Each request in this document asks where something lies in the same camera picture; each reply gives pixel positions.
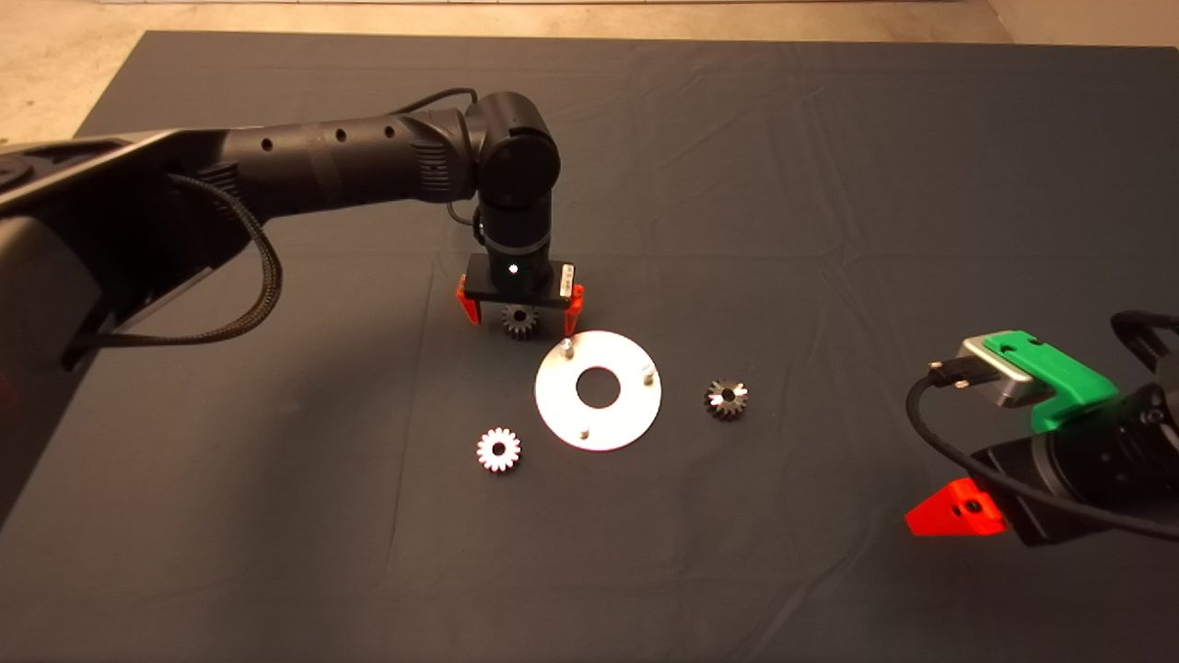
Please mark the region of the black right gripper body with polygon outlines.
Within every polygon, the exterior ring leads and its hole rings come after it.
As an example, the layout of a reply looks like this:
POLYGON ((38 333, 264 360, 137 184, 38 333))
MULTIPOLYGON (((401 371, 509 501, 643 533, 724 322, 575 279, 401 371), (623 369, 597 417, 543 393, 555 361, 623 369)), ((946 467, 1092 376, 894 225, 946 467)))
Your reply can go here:
MULTIPOLYGON (((981 462, 1002 477, 1033 488, 1040 494, 1053 495, 1074 501, 1075 495, 1058 477, 1056 466, 1050 459, 1047 441, 1043 436, 1023 436, 1008 442, 999 442, 988 448, 977 449, 970 458, 981 462)), ((1073 516, 1066 516, 1060 508, 1045 506, 1029 500, 1027 495, 1012 494, 999 487, 997 483, 986 479, 973 471, 970 474, 976 485, 992 494, 999 512, 1015 536, 1028 547, 1043 547, 1065 541, 1076 541, 1099 532, 1099 526, 1073 516)))

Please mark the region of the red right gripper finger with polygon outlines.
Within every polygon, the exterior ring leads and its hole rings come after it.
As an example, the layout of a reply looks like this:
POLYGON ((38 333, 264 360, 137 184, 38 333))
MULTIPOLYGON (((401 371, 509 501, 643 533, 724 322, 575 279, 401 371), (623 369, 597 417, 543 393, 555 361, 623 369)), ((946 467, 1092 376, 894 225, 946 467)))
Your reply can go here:
POLYGON ((905 526, 918 537, 986 537, 1007 531, 992 495, 971 478, 947 483, 905 512, 905 526))

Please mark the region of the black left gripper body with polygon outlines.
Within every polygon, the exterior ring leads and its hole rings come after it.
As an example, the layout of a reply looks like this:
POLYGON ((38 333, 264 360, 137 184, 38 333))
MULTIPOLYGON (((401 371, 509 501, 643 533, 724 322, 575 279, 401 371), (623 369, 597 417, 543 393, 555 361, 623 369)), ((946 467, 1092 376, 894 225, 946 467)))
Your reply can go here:
POLYGON ((567 309, 577 276, 573 262, 547 260, 546 252, 472 252, 463 274, 463 297, 479 303, 567 309))

